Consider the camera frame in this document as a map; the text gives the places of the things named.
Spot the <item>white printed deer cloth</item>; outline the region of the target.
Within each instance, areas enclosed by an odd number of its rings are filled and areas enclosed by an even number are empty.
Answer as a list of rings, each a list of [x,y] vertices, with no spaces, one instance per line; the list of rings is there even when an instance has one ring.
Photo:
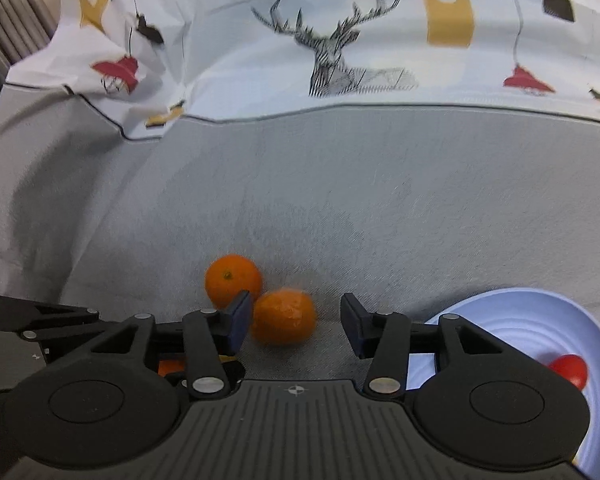
[[[82,96],[130,140],[338,105],[600,123],[600,0],[61,0],[7,80]]]

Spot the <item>blue round plate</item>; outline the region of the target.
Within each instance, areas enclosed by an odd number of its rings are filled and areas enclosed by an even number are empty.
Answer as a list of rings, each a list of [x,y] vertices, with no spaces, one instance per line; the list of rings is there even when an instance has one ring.
[[[439,342],[408,358],[405,411],[419,452],[471,479],[600,479],[600,323],[548,290],[454,302],[427,325]],[[548,368],[576,354],[580,391]]]

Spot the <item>red tomato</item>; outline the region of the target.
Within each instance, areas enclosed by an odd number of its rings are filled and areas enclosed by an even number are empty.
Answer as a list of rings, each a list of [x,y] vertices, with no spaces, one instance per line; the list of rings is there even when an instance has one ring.
[[[558,356],[548,368],[558,374],[560,377],[568,380],[576,388],[582,391],[588,383],[588,366],[585,360],[576,354],[564,354]]]

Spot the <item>orange tangerine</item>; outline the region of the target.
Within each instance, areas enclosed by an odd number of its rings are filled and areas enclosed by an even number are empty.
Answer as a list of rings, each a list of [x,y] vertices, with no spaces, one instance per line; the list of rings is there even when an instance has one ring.
[[[158,374],[166,377],[171,374],[181,374],[186,370],[186,361],[184,359],[165,359],[160,360],[158,364]]]
[[[317,314],[311,297],[299,289],[267,292],[253,305],[251,333],[259,344],[288,347],[314,333]]]
[[[213,261],[204,274],[204,290],[217,309],[225,309],[244,290],[258,299],[262,287],[260,270],[241,255],[230,254]]]

